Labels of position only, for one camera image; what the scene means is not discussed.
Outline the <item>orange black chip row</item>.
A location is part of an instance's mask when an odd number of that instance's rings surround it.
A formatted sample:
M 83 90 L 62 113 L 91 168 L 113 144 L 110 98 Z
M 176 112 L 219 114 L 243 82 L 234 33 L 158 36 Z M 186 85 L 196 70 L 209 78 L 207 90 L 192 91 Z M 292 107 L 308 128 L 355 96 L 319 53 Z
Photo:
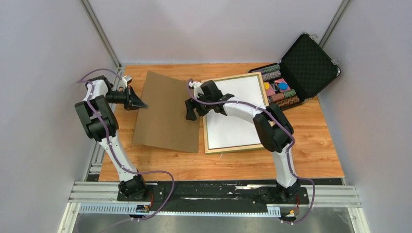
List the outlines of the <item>orange black chip row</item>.
M 284 100 L 280 100 L 280 101 L 276 102 L 276 104 L 280 108 L 285 108 L 285 107 L 294 105 L 294 104 L 299 103 L 299 102 L 300 102 L 299 97 L 298 96 L 293 96 L 293 97 L 286 98 Z

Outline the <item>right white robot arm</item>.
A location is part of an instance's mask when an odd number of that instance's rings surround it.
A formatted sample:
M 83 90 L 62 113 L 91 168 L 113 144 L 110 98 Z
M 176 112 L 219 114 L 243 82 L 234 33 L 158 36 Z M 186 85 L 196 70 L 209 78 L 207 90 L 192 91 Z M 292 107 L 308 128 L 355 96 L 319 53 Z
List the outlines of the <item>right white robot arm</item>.
M 254 105 L 233 94 L 223 94 L 214 81 L 200 83 L 189 80 L 187 89 L 190 98 L 185 101 L 186 119 L 195 121 L 213 110 L 217 114 L 252 123 L 261 145 L 273 156 L 278 198 L 286 203 L 296 198 L 301 184 L 290 156 L 295 143 L 293 127 L 281 108 L 275 103 Z

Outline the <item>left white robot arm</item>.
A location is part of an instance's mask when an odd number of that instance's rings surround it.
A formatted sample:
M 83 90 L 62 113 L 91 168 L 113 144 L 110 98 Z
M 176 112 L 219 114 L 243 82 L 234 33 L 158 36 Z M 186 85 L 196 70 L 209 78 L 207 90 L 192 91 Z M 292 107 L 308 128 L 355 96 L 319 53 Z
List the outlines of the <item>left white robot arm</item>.
M 104 75 L 86 80 L 86 97 L 75 104 L 75 110 L 87 136 L 99 143 L 114 164 L 120 179 L 119 193 L 144 200 L 149 188 L 120 142 L 119 124 L 110 107 L 111 103 L 122 104 L 127 111 L 148 107 L 130 86 L 131 80 L 130 76 L 122 77 L 118 90 Z

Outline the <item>black poker chip case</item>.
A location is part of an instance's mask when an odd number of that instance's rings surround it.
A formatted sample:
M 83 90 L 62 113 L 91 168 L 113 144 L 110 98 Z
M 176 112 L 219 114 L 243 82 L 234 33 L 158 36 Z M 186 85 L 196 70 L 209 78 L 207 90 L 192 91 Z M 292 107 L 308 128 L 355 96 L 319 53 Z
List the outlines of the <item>black poker chip case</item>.
M 282 110 L 299 106 L 316 97 L 341 74 L 337 64 L 308 33 L 301 34 L 282 59 L 272 64 L 280 64 L 281 77 L 268 82 L 272 84 L 277 79 L 285 79 L 300 99 L 299 103 Z

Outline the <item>black mounting base rail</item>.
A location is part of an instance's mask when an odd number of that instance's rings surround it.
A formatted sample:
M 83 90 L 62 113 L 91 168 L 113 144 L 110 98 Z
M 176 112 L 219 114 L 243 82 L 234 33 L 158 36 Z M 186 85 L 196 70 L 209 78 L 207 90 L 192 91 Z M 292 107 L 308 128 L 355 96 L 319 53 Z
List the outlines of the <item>black mounting base rail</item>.
M 147 184 L 143 200 L 127 198 L 115 182 L 76 182 L 69 196 L 82 213 L 174 216 L 302 216 L 312 208 L 360 208 L 353 186 L 338 179 L 303 183 L 287 198 L 273 180 L 177 181 Z

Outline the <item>red playing card deck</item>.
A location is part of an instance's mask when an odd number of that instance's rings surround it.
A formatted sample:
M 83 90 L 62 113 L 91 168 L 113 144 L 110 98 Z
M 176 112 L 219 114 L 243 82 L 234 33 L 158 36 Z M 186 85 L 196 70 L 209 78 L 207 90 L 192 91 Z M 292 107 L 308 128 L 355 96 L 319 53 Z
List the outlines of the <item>red playing card deck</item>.
M 266 95 L 267 95 L 268 97 L 269 97 L 269 96 L 273 96 L 273 95 L 276 94 L 276 92 L 274 91 L 274 89 L 272 88 L 272 86 L 270 87 L 270 89 L 265 90 L 265 92 L 266 92 Z

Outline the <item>blue yellow chip row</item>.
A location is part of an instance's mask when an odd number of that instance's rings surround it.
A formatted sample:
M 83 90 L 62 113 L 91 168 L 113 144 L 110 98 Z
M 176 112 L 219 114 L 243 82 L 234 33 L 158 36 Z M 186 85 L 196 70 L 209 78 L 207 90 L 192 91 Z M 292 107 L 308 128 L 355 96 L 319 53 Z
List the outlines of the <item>blue yellow chip row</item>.
M 270 73 L 262 74 L 262 80 L 263 80 L 264 82 L 268 82 L 268 81 L 270 81 L 270 80 L 274 80 L 274 79 L 280 78 L 280 77 L 281 77 L 281 72 L 280 72 L 280 70 L 273 71 L 273 72 L 270 72 Z

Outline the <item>top blue green chip row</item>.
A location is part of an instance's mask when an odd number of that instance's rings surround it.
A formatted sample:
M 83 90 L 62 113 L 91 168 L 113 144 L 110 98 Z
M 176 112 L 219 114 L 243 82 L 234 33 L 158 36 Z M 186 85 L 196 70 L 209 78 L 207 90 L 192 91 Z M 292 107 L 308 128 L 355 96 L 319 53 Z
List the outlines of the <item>top blue green chip row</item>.
M 272 73 L 276 71 L 280 71 L 280 64 L 274 64 L 274 65 L 272 64 L 272 65 L 254 68 L 254 69 L 249 70 L 248 73 L 260 72 L 263 75 L 263 74 L 268 74 L 268 73 Z

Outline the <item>yellow dealer button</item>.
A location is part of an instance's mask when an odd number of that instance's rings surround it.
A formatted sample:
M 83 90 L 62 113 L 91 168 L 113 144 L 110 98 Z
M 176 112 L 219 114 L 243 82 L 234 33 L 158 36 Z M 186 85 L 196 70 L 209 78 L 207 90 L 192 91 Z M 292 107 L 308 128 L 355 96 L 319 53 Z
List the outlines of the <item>yellow dealer button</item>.
M 264 88 L 265 88 L 265 90 L 268 90 L 268 89 L 270 89 L 270 84 L 269 83 L 267 83 L 267 82 L 264 82 Z

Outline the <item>brown cardboard backing board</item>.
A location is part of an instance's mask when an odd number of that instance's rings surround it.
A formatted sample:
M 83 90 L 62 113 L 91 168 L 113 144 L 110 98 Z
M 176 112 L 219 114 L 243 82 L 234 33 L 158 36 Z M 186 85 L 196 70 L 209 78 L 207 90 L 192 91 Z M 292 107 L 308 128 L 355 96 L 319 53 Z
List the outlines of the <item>brown cardboard backing board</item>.
M 132 143 L 197 153 L 200 124 L 186 120 L 189 98 L 185 81 L 149 71 L 141 97 L 147 108 L 138 111 Z

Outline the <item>red poker chip row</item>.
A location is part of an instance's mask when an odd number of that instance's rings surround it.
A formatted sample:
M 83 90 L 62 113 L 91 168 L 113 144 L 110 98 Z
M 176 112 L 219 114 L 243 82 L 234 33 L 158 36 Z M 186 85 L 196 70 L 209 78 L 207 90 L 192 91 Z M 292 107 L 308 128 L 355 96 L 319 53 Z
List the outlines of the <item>red poker chip row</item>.
M 285 99 L 283 93 L 277 93 L 268 97 L 269 103 L 278 102 Z

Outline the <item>clear dealer button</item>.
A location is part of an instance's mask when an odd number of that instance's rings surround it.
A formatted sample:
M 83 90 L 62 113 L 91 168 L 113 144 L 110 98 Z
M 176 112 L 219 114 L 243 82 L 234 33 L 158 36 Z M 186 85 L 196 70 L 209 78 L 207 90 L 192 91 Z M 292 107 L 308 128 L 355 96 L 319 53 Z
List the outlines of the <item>clear dealer button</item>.
M 280 89 L 279 89 L 279 87 L 278 87 L 277 84 L 272 83 L 271 86 L 272 86 L 272 88 L 274 89 L 275 92 L 279 92 L 279 91 L 280 91 Z

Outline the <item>green poker chip row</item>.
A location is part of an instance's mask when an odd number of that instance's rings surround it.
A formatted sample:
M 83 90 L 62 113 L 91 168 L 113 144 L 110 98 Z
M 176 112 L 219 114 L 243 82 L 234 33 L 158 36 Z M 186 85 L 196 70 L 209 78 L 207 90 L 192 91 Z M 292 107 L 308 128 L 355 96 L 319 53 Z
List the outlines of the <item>green poker chip row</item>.
M 296 95 L 296 91 L 294 89 L 287 90 L 287 91 L 283 92 L 283 95 L 284 95 L 284 98 L 286 98 L 286 99 L 291 98 L 291 97 Z

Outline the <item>blue dealer button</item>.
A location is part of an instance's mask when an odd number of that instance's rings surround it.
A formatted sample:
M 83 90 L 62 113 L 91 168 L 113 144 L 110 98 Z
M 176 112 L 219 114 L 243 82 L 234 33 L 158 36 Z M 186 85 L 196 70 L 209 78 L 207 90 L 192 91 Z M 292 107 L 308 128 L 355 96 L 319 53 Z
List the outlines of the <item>blue dealer button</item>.
M 282 91 L 286 91 L 286 90 L 289 89 L 289 86 L 288 86 L 286 83 L 284 83 L 284 82 L 279 83 L 279 84 L 278 84 L 278 87 L 279 87 L 279 89 L 282 90 Z

